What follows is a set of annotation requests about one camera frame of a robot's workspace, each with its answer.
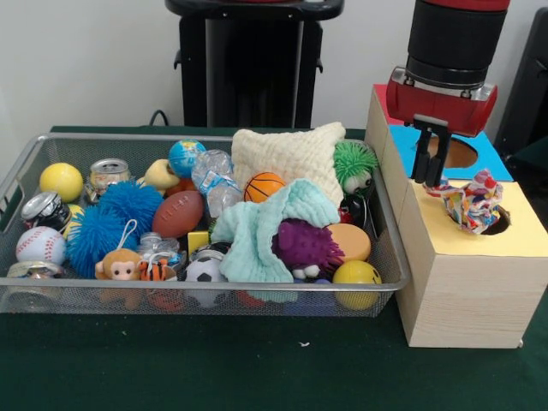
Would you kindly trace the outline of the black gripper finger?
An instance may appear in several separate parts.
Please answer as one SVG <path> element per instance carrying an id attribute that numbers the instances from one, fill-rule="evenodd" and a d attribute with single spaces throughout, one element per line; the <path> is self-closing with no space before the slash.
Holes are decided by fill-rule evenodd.
<path id="1" fill-rule="evenodd" d="M 446 130 L 439 131 L 438 150 L 436 154 L 430 159 L 427 169 L 426 185 L 429 188 L 437 187 L 440 184 L 449 148 L 450 133 L 448 133 Z"/>
<path id="2" fill-rule="evenodd" d="M 428 146 L 432 137 L 432 131 L 429 128 L 420 130 L 420 137 L 416 144 L 416 153 L 414 167 L 411 178 L 417 183 L 426 181 L 427 171 L 430 163 L 430 153 Z"/>

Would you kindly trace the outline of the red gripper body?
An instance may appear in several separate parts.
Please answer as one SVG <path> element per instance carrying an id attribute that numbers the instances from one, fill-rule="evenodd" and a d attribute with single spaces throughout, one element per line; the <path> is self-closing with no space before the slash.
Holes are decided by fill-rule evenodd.
<path id="1" fill-rule="evenodd" d="M 390 80 L 386 89 L 388 114 L 405 123 L 414 118 L 446 122 L 452 134 L 476 137 L 484 128 L 497 100 L 497 86 L 476 90 L 479 98 L 437 93 Z"/>

